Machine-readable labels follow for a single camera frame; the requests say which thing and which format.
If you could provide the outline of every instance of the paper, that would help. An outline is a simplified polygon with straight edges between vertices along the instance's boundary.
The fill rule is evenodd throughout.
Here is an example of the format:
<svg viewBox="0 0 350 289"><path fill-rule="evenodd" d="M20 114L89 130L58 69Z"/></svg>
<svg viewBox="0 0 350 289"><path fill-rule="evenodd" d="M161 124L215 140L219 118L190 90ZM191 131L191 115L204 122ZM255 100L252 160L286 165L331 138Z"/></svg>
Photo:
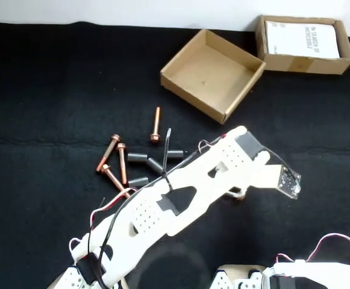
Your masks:
<svg viewBox="0 0 350 289"><path fill-rule="evenodd" d="M266 31L270 54L339 58L332 25L266 21Z"/></svg>

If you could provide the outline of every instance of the copper bolt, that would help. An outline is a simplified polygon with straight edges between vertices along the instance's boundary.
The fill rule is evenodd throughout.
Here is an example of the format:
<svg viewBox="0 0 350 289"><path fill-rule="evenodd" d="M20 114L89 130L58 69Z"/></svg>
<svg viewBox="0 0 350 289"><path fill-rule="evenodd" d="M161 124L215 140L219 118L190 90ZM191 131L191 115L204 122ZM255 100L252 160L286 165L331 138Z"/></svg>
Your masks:
<svg viewBox="0 0 350 289"><path fill-rule="evenodd" d="M119 156L120 156L120 169L121 169L121 182L123 185L126 185L128 183L127 180L127 169L125 167L125 143L119 143L117 145L117 150L119 151Z"/></svg>
<svg viewBox="0 0 350 289"><path fill-rule="evenodd" d="M110 171L110 166L108 166L107 164L104 164L101 168L101 172L106 174L110 180L112 181L112 183L114 183L114 185L120 190L124 190L123 185L120 183L120 181L116 178L116 176ZM128 193L125 193L125 197L129 198L131 195Z"/></svg>
<svg viewBox="0 0 350 289"><path fill-rule="evenodd" d="M110 156L110 154L112 153L114 146L116 145L116 143L118 143L119 141L121 141L121 138L118 134L114 134L111 136L112 141L110 142L107 150L104 153L104 156L102 157L100 163L97 166L96 171L99 172L102 168L102 166L105 164L105 162L107 161L108 157Z"/></svg>
<svg viewBox="0 0 350 289"><path fill-rule="evenodd" d="M155 123L153 127L153 133L151 134L151 142L157 143L160 140L160 135L158 134L158 123L160 120L160 107L156 108L155 113Z"/></svg>

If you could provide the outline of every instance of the gray cylinder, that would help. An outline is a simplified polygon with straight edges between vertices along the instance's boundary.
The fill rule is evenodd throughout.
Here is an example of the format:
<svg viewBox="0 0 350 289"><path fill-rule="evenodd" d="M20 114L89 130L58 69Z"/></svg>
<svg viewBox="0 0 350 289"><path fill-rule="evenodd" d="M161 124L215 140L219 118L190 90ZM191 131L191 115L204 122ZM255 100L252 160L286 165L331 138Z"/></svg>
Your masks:
<svg viewBox="0 0 350 289"><path fill-rule="evenodd" d="M134 163L145 163L147 159L147 154L140 154L138 152L130 152L127 156L127 160Z"/></svg>
<svg viewBox="0 0 350 289"><path fill-rule="evenodd" d="M149 179L148 177L143 176L141 178L130 179L128 183L130 188L141 188L148 185Z"/></svg>
<svg viewBox="0 0 350 289"><path fill-rule="evenodd" d="M153 171L157 172L160 176L163 173L163 167L153 158L148 158L146 161L148 167L150 167Z"/></svg>
<svg viewBox="0 0 350 289"><path fill-rule="evenodd" d="M172 149L168 151L168 158L184 158L186 151L184 149Z"/></svg>

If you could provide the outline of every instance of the white background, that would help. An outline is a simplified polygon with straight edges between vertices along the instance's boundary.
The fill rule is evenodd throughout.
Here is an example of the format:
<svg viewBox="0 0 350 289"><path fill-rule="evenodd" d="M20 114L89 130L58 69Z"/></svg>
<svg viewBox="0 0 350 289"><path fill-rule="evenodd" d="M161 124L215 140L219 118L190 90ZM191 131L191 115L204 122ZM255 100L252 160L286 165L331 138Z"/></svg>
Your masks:
<svg viewBox="0 0 350 289"><path fill-rule="evenodd" d="M0 0L0 22L252 31L259 14L331 17L350 36L350 0Z"/></svg>

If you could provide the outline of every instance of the open cardboard box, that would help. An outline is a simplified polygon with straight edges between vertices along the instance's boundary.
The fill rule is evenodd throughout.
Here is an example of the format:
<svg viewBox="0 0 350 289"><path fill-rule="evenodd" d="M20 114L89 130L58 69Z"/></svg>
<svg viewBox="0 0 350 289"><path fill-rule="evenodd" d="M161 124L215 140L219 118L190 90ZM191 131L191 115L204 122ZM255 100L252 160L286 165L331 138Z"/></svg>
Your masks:
<svg viewBox="0 0 350 289"><path fill-rule="evenodd" d="M315 58L268 53L267 20L284 23L317 23L332 25L336 31L340 58ZM344 71L350 67L350 42L342 21L329 18L260 16L255 35L257 39L258 57L266 62L266 70L343 74Z"/></svg>
<svg viewBox="0 0 350 289"><path fill-rule="evenodd" d="M265 63L209 30L200 30L161 70L161 84L224 123Z"/></svg>

